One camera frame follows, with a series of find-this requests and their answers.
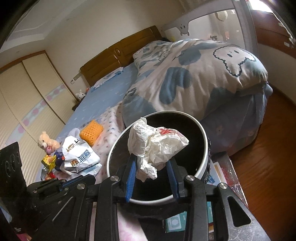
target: comforter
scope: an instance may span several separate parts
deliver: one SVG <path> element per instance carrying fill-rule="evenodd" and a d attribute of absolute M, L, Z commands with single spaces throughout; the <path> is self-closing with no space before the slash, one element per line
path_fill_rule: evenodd
<path fill-rule="evenodd" d="M 154 41 L 133 58 L 138 77 L 123 99 L 126 126 L 163 110 L 201 120 L 235 96 L 263 93 L 268 77 L 253 54 L 211 40 Z"/>

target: container rim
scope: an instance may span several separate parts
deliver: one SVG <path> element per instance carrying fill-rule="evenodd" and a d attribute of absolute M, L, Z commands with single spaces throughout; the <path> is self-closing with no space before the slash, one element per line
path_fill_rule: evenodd
<path fill-rule="evenodd" d="M 208 141 L 207 141 L 207 135 L 205 133 L 205 130 L 204 128 L 202 127 L 202 125 L 198 122 L 197 119 L 195 119 L 193 116 L 187 114 L 187 113 L 184 113 L 184 112 L 181 112 L 181 111 L 176 111 L 176 110 L 164 110 L 164 111 L 158 111 L 158 112 L 154 112 L 152 114 L 149 114 L 149 115 L 146 115 L 144 116 L 144 118 L 146 117 L 149 117 L 151 115 L 155 115 L 155 114 L 161 114 L 161 113 L 177 113 L 177 114 L 181 114 L 181 115 L 185 115 L 187 117 L 189 117 L 190 119 L 192 119 L 197 125 L 198 127 L 200 128 L 201 132 L 202 132 L 202 136 L 204 138 L 204 143 L 205 143 L 205 149 L 204 149 L 204 155 L 203 155 L 203 159 L 202 159 L 202 162 L 198 168 L 198 170 L 196 171 L 195 173 L 195 177 L 198 178 L 198 179 L 201 179 L 205 170 L 206 170 L 206 167 L 207 167 L 207 159 L 208 159 Z M 120 135 L 119 137 L 117 138 L 117 140 L 114 142 L 110 152 L 109 152 L 109 155 L 108 155 L 108 159 L 107 159 L 107 176 L 110 177 L 110 169 L 109 169 L 109 164 L 110 164 L 110 158 L 111 158 L 111 154 L 112 154 L 112 151 L 113 149 L 115 148 L 115 145 L 117 143 L 117 141 L 121 138 L 121 136 L 130 128 L 132 127 L 132 125 L 134 124 L 130 124 Z M 131 198 L 130 199 L 130 202 L 131 203 L 135 203 L 135 204 L 139 204 L 139 205 L 146 205 L 146 206 L 152 206 L 152 205 L 161 205 L 161 204 L 166 204 L 166 203 L 170 203 L 170 202 L 173 202 L 174 201 L 174 198 L 173 198 L 173 195 L 170 195 L 170 196 L 167 196 L 165 198 L 161 198 L 161 199 L 156 199 L 156 200 L 152 200 L 152 201 L 142 201 L 142 200 L 137 200 L 137 199 L 133 199 Z"/>

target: orange foam sponge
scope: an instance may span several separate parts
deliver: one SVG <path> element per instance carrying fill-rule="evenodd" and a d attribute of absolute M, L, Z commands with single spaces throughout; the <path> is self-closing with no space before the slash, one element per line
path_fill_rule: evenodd
<path fill-rule="evenodd" d="M 82 140 L 85 140 L 90 146 L 93 146 L 97 138 L 103 131 L 103 126 L 92 120 L 83 130 L 79 136 Z"/>

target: wooden floor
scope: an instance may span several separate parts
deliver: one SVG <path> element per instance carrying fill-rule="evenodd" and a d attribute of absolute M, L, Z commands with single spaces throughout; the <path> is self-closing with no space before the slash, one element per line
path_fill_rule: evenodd
<path fill-rule="evenodd" d="M 296 241 L 296 106 L 274 90 L 256 141 L 231 160 L 271 240 Z"/>

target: snack bag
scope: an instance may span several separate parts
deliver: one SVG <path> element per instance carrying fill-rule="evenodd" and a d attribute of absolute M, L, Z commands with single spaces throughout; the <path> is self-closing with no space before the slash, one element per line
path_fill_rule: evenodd
<path fill-rule="evenodd" d="M 69 175 L 77 173 L 85 176 L 88 173 L 83 172 L 84 170 L 97 165 L 97 172 L 93 173 L 95 176 L 102 167 L 99 156 L 86 141 L 80 141 L 73 136 L 68 136 L 64 141 L 62 151 L 65 162 L 63 168 L 61 166 L 61 170 Z"/>

